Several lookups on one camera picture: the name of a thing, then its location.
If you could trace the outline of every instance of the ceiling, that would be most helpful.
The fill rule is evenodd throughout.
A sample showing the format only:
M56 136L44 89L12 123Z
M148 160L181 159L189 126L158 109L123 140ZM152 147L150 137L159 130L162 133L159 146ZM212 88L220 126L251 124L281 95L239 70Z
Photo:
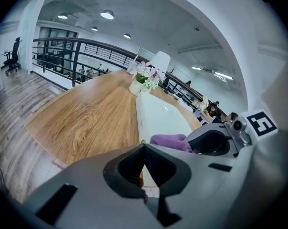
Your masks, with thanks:
M100 16L103 10L112 10L115 19L111 22L104 19ZM61 12L68 12L76 17L86 16L88 23L85 29L88 31L92 26L97 26L99 32L109 33L111 24L112 34L115 33L115 27L157 34L176 52L219 45L217 39L199 20L168 0L54 0L43 6L39 20L76 24L77 18L73 16L69 16L67 20L58 19ZM214 50L196 50L180 55L189 62L189 66L211 67L223 73L234 73L221 46ZM235 82L230 84L233 87L238 86Z

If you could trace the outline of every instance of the wooden table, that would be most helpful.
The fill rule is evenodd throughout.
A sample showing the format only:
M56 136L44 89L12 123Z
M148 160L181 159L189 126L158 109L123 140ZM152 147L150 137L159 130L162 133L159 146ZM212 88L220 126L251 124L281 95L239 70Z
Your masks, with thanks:
M131 75L116 71L86 81L44 105L26 124L29 133L63 163L139 144ZM174 105L192 130L201 125L159 87L152 95Z

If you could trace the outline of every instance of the purple cloth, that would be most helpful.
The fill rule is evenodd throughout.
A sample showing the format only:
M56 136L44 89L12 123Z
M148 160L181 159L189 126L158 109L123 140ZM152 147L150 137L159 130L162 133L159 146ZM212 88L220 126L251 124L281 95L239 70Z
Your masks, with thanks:
M193 153L191 146L185 141L186 136L183 134L177 135L153 135L150 139L150 144L157 144L172 149Z

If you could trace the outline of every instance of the white lamp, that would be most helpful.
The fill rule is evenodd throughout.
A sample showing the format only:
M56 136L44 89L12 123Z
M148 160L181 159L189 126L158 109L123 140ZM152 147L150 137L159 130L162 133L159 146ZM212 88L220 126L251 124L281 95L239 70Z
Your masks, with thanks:
M150 61L150 65L166 73L171 57L165 52L159 51Z

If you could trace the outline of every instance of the round ceiling light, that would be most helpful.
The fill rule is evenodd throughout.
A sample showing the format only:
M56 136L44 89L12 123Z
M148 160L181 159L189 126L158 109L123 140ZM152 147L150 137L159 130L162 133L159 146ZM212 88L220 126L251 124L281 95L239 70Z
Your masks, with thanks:
M60 15L58 15L58 18L67 19L68 18L68 14L67 13L61 13Z
M104 10L103 12L101 12L101 15L109 20L114 19L114 13L111 10Z
M128 38L128 39L131 39L131 35L128 34L128 33L126 33L126 34L124 35L124 37L126 37L126 38Z

